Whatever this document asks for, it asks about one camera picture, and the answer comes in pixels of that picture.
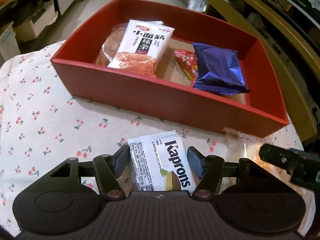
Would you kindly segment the brown round cake pack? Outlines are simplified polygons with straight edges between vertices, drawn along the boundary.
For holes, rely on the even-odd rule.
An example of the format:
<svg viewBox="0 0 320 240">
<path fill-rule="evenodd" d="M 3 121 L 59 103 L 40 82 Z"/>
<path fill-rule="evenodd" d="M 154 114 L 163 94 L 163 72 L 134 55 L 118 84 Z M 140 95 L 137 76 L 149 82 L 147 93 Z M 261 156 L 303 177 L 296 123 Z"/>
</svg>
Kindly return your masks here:
<svg viewBox="0 0 320 240">
<path fill-rule="evenodd" d="M 127 23 L 123 23 L 112 29 L 111 34 L 106 38 L 100 48 L 95 64 L 107 67 L 111 63 L 118 51 L 126 28 Z"/>
</svg>

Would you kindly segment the white storage bin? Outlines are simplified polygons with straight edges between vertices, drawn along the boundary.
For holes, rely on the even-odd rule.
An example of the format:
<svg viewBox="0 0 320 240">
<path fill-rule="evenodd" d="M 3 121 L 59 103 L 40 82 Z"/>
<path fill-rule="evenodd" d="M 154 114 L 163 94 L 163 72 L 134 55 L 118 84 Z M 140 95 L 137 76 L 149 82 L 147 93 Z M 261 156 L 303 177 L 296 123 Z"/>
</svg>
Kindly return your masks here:
<svg viewBox="0 0 320 240">
<path fill-rule="evenodd" d="M 40 4 L 22 24 L 14 28 L 17 41 L 28 42 L 38 38 L 45 27 L 53 24 L 57 19 L 54 1 Z"/>
</svg>

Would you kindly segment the long dark coffee table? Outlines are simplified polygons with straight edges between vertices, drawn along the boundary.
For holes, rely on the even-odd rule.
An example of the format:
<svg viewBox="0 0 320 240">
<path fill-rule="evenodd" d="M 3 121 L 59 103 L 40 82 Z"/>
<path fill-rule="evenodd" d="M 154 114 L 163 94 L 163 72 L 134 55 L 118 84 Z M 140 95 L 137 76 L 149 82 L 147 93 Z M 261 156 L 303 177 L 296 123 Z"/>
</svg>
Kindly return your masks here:
<svg viewBox="0 0 320 240">
<path fill-rule="evenodd" d="M 13 29 L 22 24 L 40 4 L 51 0 L 13 0 L 1 9 L 1 25 L 5 23 L 13 23 Z M 40 33 L 38 38 L 28 41 L 17 41 L 21 54 L 28 53 L 35 50 L 40 50 L 47 45 L 51 32 L 55 29 L 57 21 L 61 18 L 68 7 L 74 0 L 53 0 L 55 11 L 58 12 L 55 22 L 47 27 Z"/>
</svg>

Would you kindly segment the wooden TV cabinet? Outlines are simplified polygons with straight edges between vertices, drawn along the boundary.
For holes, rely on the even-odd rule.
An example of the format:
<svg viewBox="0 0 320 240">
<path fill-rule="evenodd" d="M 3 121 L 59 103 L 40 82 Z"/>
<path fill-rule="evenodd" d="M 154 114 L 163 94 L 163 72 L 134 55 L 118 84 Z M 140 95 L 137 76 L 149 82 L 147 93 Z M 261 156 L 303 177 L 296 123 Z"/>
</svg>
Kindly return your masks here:
<svg viewBox="0 0 320 240">
<path fill-rule="evenodd" d="M 263 42 L 287 111 L 305 144 L 319 139 L 319 48 L 279 0 L 207 0 L 221 17 Z"/>
</svg>

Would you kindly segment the white Kaprons wafer pack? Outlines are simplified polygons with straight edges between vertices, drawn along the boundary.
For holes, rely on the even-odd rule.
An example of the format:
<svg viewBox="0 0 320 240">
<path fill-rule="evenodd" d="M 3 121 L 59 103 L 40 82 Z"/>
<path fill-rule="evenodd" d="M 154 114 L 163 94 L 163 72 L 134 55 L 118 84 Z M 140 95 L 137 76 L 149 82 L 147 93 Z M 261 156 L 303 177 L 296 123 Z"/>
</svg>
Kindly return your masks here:
<svg viewBox="0 0 320 240">
<path fill-rule="evenodd" d="M 137 189 L 194 192 L 196 183 L 176 131 L 129 139 L 128 145 Z"/>
</svg>

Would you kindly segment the white spicy strip snack pack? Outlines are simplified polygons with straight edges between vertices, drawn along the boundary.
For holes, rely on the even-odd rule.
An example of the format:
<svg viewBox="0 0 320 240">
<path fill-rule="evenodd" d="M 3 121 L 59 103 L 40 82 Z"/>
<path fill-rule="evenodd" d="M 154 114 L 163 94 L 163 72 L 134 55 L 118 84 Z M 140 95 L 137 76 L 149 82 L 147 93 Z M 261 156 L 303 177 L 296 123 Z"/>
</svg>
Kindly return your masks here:
<svg viewBox="0 0 320 240">
<path fill-rule="evenodd" d="M 129 20 L 109 68 L 155 77 L 174 28 L 156 22 Z"/>
</svg>

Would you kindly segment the cherry print tablecloth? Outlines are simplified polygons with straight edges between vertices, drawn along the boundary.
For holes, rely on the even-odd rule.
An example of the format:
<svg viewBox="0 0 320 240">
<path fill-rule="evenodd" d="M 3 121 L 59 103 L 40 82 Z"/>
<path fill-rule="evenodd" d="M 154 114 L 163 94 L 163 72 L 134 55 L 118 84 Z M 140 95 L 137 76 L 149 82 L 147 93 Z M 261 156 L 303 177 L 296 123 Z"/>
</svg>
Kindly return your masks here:
<svg viewBox="0 0 320 240">
<path fill-rule="evenodd" d="M 73 97 L 50 61 L 60 47 L 18 55 L 1 67 L 1 227 L 11 235 L 20 234 L 16 196 L 69 157 L 90 161 L 131 138 L 173 130 L 185 147 L 227 157 L 218 107 L 170 95 L 165 109 L 178 115 L 171 122 Z"/>
</svg>

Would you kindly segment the red cardboard box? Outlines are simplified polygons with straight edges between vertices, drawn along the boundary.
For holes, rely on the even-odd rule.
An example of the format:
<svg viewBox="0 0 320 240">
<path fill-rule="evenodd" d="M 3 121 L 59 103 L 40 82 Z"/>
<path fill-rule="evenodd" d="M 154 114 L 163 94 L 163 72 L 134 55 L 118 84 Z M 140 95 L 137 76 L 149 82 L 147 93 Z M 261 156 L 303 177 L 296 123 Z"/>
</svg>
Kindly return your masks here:
<svg viewBox="0 0 320 240">
<path fill-rule="evenodd" d="M 175 44 L 200 42 L 235 50 L 249 88 L 246 102 L 167 80 L 95 64 L 112 29 L 129 20 L 160 20 Z M 286 126 L 284 99 L 259 38 L 217 18 L 147 0 L 112 0 L 81 25 L 51 59 L 72 96 L 212 132 L 232 128 L 266 137 Z"/>
</svg>

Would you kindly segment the white plastic bag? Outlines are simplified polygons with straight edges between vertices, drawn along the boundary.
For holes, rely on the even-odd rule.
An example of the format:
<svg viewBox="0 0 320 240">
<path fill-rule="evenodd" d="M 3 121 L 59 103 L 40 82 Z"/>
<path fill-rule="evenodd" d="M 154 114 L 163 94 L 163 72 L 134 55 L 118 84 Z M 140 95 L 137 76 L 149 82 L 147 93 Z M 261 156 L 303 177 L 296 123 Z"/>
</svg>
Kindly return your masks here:
<svg viewBox="0 0 320 240">
<path fill-rule="evenodd" d="M 189 0 L 187 9 L 204 13 L 207 10 L 207 1 L 206 0 Z"/>
</svg>

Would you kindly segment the clear round cake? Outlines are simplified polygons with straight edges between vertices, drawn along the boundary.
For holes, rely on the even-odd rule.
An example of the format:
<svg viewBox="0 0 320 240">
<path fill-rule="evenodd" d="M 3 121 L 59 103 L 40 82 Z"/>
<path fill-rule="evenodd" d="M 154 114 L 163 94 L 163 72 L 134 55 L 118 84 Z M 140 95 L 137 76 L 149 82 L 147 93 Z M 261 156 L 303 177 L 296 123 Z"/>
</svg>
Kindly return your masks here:
<svg viewBox="0 0 320 240">
<path fill-rule="evenodd" d="M 227 161 L 238 162 L 240 158 L 259 161 L 258 156 L 261 146 L 265 143 L 263 138 L 242 133 L 231 128 L 224 128 L 227 139 Z"/>
</svg>

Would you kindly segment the red snack bag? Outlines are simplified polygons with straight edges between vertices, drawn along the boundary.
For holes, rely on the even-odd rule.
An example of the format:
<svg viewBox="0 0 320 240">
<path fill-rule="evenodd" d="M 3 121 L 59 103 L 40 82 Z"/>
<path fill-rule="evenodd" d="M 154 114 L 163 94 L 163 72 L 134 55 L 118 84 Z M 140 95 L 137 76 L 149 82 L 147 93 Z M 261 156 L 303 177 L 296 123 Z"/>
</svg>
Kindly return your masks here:
<svg viewBox="0 0 320 240">
<path fill-rule="evenodd" d="M 195 53 L 184 49 L 176 49 L 174 55 L 175 60 L 190 81 L 190 85 L 193 86 L 198 79 L 198 66 Z"/>
</svg>

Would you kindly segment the blue foil snack pack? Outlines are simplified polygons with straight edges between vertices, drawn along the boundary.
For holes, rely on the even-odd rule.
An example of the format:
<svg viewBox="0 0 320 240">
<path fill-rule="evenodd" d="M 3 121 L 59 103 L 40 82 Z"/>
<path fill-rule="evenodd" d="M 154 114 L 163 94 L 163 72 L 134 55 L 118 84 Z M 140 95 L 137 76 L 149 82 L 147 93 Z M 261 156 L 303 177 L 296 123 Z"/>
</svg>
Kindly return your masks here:
<svg viewBox="0 0 320 240">
<path fill-rule="evenodd" d="M 197 79 L 193 87 L 220 95 L 248 93 L 238 52 L 202 43 L 193 43 Z"/>
</svg>

